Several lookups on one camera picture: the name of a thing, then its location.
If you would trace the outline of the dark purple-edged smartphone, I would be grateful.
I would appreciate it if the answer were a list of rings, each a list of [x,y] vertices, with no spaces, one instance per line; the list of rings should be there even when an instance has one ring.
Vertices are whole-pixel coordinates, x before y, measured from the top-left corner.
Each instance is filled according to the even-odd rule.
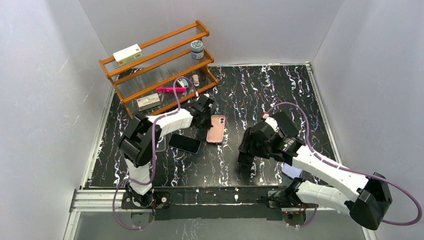
[[[250,153],[239,151],[237,155],[237,164],[240,166],[251,167],[253,165],[254,159],[255,157]]]

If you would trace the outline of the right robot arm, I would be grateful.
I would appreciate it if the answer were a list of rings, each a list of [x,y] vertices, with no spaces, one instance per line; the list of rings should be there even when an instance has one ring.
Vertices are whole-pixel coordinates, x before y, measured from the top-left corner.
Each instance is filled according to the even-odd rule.
[[[393,202],[385,178],[381,174],[372,178],[347,171],[342,164],[310,150],[298,134],[284,112],[263,117],[244,131],[237,162],[252,166],[256,157],[274,159],[306,171],[326,185],[295,177],[285,189],[272,191],[260,200],[281,207],[301,204],[328,207],[349,215],[366,229],[377,230]]]

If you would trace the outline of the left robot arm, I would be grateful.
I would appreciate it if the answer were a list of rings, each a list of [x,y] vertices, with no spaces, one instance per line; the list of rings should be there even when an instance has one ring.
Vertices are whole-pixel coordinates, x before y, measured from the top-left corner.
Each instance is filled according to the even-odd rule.
[[[194,101],[177,105],[175,110],[158,115],[137,113],[120,138],[119,150],[128,168],[125,191],[137,207],[148,208],[154,202],[156,147],[161,137],[191,127],[211,127],[215,101],[200,94]]]

